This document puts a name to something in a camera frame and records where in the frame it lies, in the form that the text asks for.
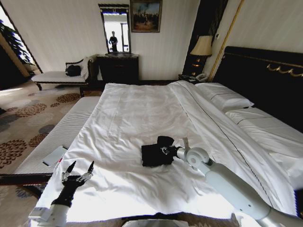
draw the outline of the dresser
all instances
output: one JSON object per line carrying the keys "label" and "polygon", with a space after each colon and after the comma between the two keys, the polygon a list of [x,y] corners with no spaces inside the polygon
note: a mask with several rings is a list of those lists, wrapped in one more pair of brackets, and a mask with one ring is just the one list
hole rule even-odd
{"label": "dresser", "polygon": [[139,56],[136,54],[99,55],[98,63],[103,81],[106,83],[139,82]]}

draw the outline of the nightstand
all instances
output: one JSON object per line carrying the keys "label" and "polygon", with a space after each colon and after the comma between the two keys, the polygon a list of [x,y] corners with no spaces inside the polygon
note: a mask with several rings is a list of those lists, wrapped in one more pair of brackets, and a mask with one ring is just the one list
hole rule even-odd
{"label": "nightstand", "polygon": [[192,79],[189,78],[189,76],[187,75],[182,75],[182,74],[179,74],[179,77],[178,77],[179,80],[185,80],[189,83],[192,83],[192,84],[198,84],[198,83],[202,83],[202,82],[199,82],[198,80],[194,80],[194,81],[190,81]]}

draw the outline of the floral carpet pattern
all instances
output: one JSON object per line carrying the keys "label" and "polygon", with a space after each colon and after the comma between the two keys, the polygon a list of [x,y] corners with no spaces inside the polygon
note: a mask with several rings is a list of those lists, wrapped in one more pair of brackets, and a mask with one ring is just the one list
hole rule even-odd
{"label": "floral carpet pattern", "polygon": [[[47,136],[62,117],[80,99],[79,87],[42,85],[31,81],[0,91],[0,174],[14,173],[31,151]],[[85,96],[100,96],[87,91]],[[0,227],[29,227],[27,219],[37,199],[16,186],[0,186]],[[177,214],[175,219],[196,227],[238,227],[237,220],[212,219],[192,214]],[[68,223],[77,227],[121,227],[127,219],[117,218],[95,223]]]}

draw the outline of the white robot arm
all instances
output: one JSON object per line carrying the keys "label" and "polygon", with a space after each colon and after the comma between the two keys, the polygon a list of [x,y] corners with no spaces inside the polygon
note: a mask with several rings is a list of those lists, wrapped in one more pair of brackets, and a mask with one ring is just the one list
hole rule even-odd
{"label": "white robot arm", "polygon": [[265,203],[259,194],[230,169],[209,158],[202,148],[190,148],[187,138],[177,156],[200,170],[206,182],[213,186],[228,202],[245,214],[250,215],[263,227],[301,227],[303,220],[284,214]]}
{"label": "white robot arm", "polygon": [[76,161],[74,161],[65,172],[62,173],[62,189],[59,197],[55,199],[50,209],[35,207],[29,214],[28,218],[38,223],[37,226],[44,227],[65,227],[67,211],[71,207],[76,189],[93,176],[94,161],[90,164],[89,169],[82,176],[70,175],[74,168]]}

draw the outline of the picture frame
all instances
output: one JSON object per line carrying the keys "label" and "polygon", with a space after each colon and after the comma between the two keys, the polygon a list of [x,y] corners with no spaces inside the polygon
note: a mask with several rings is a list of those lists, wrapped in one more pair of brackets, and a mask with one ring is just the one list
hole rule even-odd
{"label": "picture frame", "polygon": [[132,32],[159,33],[162,0],[130,0]]}

